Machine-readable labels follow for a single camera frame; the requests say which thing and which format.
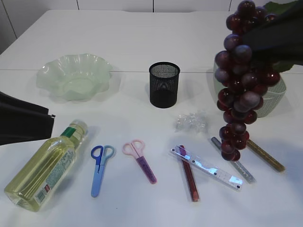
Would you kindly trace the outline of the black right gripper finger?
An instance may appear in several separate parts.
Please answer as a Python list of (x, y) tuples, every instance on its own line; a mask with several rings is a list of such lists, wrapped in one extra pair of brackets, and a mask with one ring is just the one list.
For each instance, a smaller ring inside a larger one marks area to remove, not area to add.
[(242, 37), (254, 57), (303, 64), (303, 2), (296, 2), (276, 19)]

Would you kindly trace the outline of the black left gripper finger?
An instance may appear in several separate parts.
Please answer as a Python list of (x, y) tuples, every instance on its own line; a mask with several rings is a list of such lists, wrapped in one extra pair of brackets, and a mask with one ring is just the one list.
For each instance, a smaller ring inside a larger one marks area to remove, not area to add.
[(49, 113), (49, 109), (30, 103), (30, 102), (26, 102), (17, 98), (14, 98), (12, 96), (9, 96), (3, 92), (0, 93), (0, 102), (4, 103), (4, 104), (8, 104), (14, 107), (18, 107), (18, 108), (23, 108), (26, 110), (30, 110), (30, 111), (34, 111), (34, 112), (38, 112), (41, 114), (48, 114)]
[(49, 139), (54, 119), (54, 115), (1, 104), (0, 144)]

